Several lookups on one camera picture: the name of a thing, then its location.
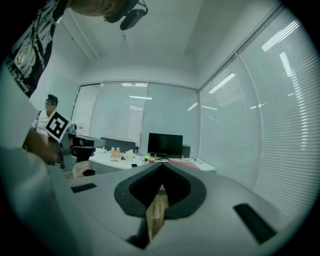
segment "monitor stand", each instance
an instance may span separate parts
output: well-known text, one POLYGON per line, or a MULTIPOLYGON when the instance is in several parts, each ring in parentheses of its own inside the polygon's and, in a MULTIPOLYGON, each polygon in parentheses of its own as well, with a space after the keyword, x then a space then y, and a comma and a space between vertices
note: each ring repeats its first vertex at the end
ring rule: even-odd
POLYGON ((168 160, 168 161, 170 161, 170 159, 166 158, 166 157, 161 157, 161 158, 156 159, 156 161, 160 161, 160 160, 168 160))

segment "person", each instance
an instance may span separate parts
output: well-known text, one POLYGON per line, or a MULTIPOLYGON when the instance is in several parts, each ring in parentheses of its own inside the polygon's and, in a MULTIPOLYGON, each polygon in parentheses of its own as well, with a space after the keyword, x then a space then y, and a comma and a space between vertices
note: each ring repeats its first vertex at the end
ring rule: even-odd
POLYGON ((28 102, 23 94, 30 98, 38 86, 51 57, 56 25, 65 9, 71 8, 85 16, 103 16, 108 21, 109 18, 123 16, 125 11, 129 11, 128 8, 132 9, 129 3, 132 0, 33 0, 22 1, 18 5, 14 1, 7 3, 9 6, 6 8, 15 10, 15 17, 21 22, 11 22, 4 29, 4 34, 10 36, 4 42, 8 51, 1 52, 4 61, 0 68, 0 102, 5 106, 0 108, 1 147, 13 149, 24 146, 45 161, 59 162, 60 149, 56 142, 34 128, 26 130, 34 110, 27 107, 28 102), (6 95, 15 95, 15 102, 19 106, 6 95), (21 108, 25 112, 24 121, 18 118, 21 108))
POLYGON ((48 136, 46 125, 49 117, 56 110, 57 106, 58 98, 52 94, 49 94, 48 98, 45 100, 45 110, 40 111, 32 123, 32 128, 35 129, 37 133, 48 136))

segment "headphones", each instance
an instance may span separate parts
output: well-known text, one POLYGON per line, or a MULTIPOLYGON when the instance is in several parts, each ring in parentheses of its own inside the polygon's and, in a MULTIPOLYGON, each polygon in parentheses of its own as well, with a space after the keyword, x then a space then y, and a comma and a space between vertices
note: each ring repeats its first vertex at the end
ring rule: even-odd
POLYGON ((125 7, 120 10, 115 15, 108 17, 104 16, 104 21, 109 23, 118 22, 123 16, 125 16, 124 20, 121 22, 120 29, 128 30, 134 27, 137 22, 148 13, 148 7, 145 3, 145 0, 142 0, 143 3, 139 2, 139 0, 125 0, 125 7), (145 8, 144 9, 133 9, 136 5, 140 5, 145 8))

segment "bottle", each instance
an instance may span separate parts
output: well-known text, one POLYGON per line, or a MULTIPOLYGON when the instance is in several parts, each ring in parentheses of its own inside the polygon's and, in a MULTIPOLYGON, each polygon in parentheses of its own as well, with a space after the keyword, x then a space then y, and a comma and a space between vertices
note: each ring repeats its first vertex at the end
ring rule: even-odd
POLYGON ((115 161, 120 162, 121 161, 121 156, 120 156, 120 148, 117 147, 115 151, 115 161))
POLYGON ((115 162, 115 161, 116 161, 116 156, 115 156, 115 154, 116 154, 115 148, 112 147, 112 148, 111 148, 111 151, 110 151, 110 161, 111 161, 111 162, 115 162))

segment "black monitor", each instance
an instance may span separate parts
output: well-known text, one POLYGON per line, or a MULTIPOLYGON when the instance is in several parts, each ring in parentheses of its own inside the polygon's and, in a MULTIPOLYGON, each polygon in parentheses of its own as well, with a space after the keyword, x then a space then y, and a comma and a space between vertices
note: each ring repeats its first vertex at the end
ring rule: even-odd
POLYGON ((149 133, 148 153, 182 156, 182 135, 149 133))

